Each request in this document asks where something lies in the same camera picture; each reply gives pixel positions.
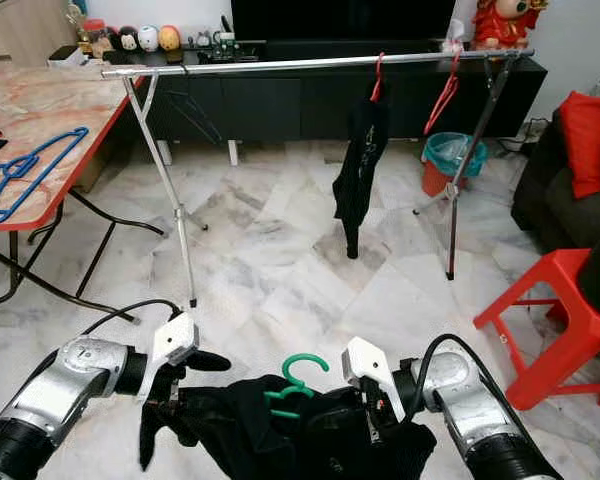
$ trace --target red hanger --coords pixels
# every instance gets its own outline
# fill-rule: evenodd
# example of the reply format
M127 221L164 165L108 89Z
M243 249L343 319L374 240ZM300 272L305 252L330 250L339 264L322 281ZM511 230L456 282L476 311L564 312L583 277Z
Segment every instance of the red hanger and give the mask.
M460 63L460 53L461 52L458 51L458 53L456 53L456 56L453 57L453 63L451 64L451 73L449 74L449 79L447 80L447 83L444 86L444 89L442 90L442 93L440 94L440 97L438 98L436 105L433 107L433 110L431 111L431 115L429 116L429 121L427 122L427 124L424 127L425 135L429 135L429 132L435 125L436 121L438 120L438 117L440 117L440 115L442 114L444 109L447 108L447 105L449 104L449 102L451 101L453 96L458 91L458 83L459 82L458 82L458 76L456 75L456 73L458 71L458 64Z
M380 55L378 55L378 61L376 62L376 84L373 87L373 93L371 94L371 101L374 103L378 103L378 100L380 100L380 94L382 93L382 57L384 57L384 52L380 52Z

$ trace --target dark sofa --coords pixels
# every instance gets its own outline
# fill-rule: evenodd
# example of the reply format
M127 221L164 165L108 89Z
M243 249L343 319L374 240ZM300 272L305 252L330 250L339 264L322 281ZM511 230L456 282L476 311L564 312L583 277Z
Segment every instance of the dark sofa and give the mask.
M600 240L600 193L576 200L559 111L541 136L514 195L511 216L549 250L593 247Z

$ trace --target marble floor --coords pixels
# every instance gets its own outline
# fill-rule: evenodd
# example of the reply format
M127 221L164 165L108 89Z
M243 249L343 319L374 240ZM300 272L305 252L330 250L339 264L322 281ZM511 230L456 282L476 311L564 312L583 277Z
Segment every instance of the marble floor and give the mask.
M523 158L494 145L495 155L461 196L457 274L448 282L442 263L446 212L433 208L418 218L411 213L427 200L418 143L390 143L361 229L360 258L346 257L331 193L345 148L342 142L245 145L241 164L232 168L223 150L174 146L170 171L190 220L210 225L202 232L190 222L188 231L202 346L234 365L222 374L192 372L184 383L223 386L278 373L287 356L306 351L321 355L332 369L298 365L297 375L313 388L335 388L343 385L340 353L354 335L383 348L397 367L400 358L420 356L434 337L453 332L474 346L506 386L514 378L506 347L492 329L477 331L471 320L540 256L509 216ZM162 226L168 235L116 229L86 296L116 306L156 297L183 303L186 282L171 207L144 148L110 165L88 198L115 215ZM66 218L34 270L72 289L107 225L73 200L66 203ZM0 248L4 243L0 236ZM24 241L20 247L30 254ZM7 284L0 267L0 294ZM556 335L544 313L518 308L505 316L530 358ZM112 321L98 336L144 351L166 314L160 306L147 307L138 312L140 325ZM0 409L40 359L100 316L25 281L0 307ZM599 378L600 362L574 377ZM600 479L600 407L593 396L552 398L523 419L565 479ZM92 401L40 478L225 478L203 448L185 449L168 431L159 434L154 461L142 474L139 421L140 407L132 399ZM441 417L420 414L417 421L438 438L423 478L471 478Z

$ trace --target black cloth on table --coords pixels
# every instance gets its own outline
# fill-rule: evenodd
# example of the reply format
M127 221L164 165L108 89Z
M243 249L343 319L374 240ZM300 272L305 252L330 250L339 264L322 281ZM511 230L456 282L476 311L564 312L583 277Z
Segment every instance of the black cloth on table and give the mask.
M140 462L153 454L153 436L169 426L180 443L200 441L222 471L235 480L378 479L415 480L436 445L431 431L411 424L390 443L372 446L360 394L343 388L312 399L292 394L272 407L300 414L299 420L272 416L265 391L289 382L276 376L226 388L180 389L179 407L147 407L149 426L140 438Z
M358 229L369 211L376 165L389 140L389 106L383 85L379 101L370 95L349 116L349 148L340 175L333 182L335 218L342 220L347 237L347 256L358 258Z

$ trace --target trash bin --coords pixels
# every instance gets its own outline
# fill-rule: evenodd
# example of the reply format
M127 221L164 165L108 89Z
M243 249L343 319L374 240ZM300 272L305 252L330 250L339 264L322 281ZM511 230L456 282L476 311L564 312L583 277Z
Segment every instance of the trash bin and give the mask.
M422 152L426 161L422 190L433 197L444 190L445 185L453 180L460 163L471 143L471 136L462 133L443 132L432 135ZM464 172L459 187L466 185L468 177L477 177L482 165L487 160L487 146L479 142L475 154Z

